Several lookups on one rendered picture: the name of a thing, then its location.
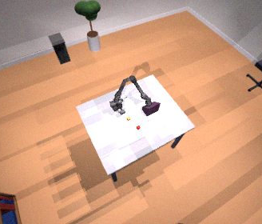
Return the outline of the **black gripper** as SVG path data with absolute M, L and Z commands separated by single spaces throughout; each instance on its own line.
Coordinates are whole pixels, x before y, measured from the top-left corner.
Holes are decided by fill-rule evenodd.
M 120 115 L 125 114 L 125 110 L 122 109 L 122 107 L 123 107 L 122 104 L 121 104 L 121 106 L 117 105 L 117 107 L 120 109 L 120 111 L 119 111 Z

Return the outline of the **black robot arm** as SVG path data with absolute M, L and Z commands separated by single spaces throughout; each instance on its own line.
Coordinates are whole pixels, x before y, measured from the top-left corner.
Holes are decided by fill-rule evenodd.
M 112 107 L 112 109 L 116 112 L 117 110 L 119 110 L 118 106 L 121 106 L 122 102 L 124 101 L 123 98 L 121 98 L 121 92 L 123 91 L 125 84 L 127 82 L 131 81 L 135 87 L 138 89 L 138 91 L 141 94 L 141 98 L 145 100 L 145 104 L 146 106 L 151 106 L 152 105 L 152 101 L 151 98 L 142 90 L 142 88 L 139 86 L 139 84 L 137 83 L 136 77 L 134 75 L 130 75 L 128 78 L 123 79 L 121 86 L 118 90 L 118 92 L 116 92 L 116 94 L 114 95 L 114 100 L 110 101 L 109 104 Z

